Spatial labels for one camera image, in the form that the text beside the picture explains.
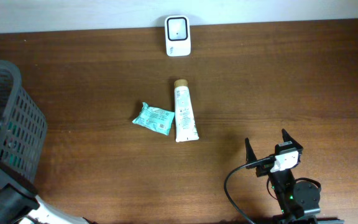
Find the brown tabletop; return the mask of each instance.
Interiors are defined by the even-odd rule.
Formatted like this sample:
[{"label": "brown tabletop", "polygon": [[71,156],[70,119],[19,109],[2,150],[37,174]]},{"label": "brown tabletop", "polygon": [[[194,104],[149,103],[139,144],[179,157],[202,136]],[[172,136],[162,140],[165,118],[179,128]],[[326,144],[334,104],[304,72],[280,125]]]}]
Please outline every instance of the brown tabletop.
[{"label": "brown tabletop", "polygon": [[[223,180],[285,128],[304,151],[295,177],[320,181],[321,214],[358,223],[358,19],[191,27],[170,58],[163,28],[0,34],[48,133],[35,186],[48,203],[99,223],[241,219]],[[189,83],[199,141],[132,124],[142,102],[173,111]],[[281,213],[266,177],[242,170],[229,192],[252,217]]]}]

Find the white bottle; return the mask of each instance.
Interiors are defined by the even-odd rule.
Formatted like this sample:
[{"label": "white bottle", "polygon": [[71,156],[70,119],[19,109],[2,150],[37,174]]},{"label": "white bottle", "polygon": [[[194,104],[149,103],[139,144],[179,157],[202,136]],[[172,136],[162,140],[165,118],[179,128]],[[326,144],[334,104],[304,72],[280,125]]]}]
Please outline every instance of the white bottle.
[{"label": "white bottle", "polygon": [[190,92],[186,80],[177,80],[175,86],[175,121],[177,124],[177,142],[198,140]]}]

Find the gray plastic basket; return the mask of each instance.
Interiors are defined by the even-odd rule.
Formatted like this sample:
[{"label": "gray plastic basket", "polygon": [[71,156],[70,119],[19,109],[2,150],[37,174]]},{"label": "gray plastic basket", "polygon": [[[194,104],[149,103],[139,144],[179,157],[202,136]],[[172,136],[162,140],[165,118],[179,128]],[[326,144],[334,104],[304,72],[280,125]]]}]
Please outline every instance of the gray plastic basket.
[{"label": "gray plastic basket", "polygon": [[19,69],[0,60],[0,161],[34,182],[47,122],[21,84]]}]

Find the black cable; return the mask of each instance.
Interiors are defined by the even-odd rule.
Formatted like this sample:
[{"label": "black cable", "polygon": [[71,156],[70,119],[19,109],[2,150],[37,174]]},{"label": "black cable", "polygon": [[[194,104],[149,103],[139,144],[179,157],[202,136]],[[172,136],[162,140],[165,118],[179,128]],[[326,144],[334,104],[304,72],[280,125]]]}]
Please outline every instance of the black cable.
[{"label": "black cable", "polygon": [[248,166],[251,166],[252,165],[252,163],[250,163],[250,164],[244,164],[244,165],[242,165],[242,166],[239,166],[239,167],[237,167],[237,168],[235,168],[234,170],[232,170],[228,175],[227,175],[227,177],[226,177],[226,179],[224,180],[224,183],[223,183],[223,189],[224,189],[224,193],[226,193],[226,196],[227,196],[227,199],[229,199],[229,201],[230,201],[230,203],[233,205],[233,207],[245,218],[245,220],[247,220],[250,224],[255,224],[237,205],[236,205],[236,203],[234,203],[234,201],[233,201],[233,199],[230,197],[230,195],[229,195],[229,192],[227,191],[227,180],[229,180],[229,177],[233,174],[233,173],[235,173],[235,172],[237,172],[237,171],[239,171],[239,170],[241,170],[241,169],[243,169],[243,168],[246,168],[246,167],[248,167]]},{"label": "black cable", "polygon": [[272,196],[272,198],[274,198],[275,200],[277,200],[277,198],[275,198],[275,197],[272,195],[272,193],[270,193],[269,182],[270,182],[270,179],[268,178],[268,179],[267,179],[267,182],[266,182],[267,192],[268,192],[268,194],[270,194],[270,196]]}]

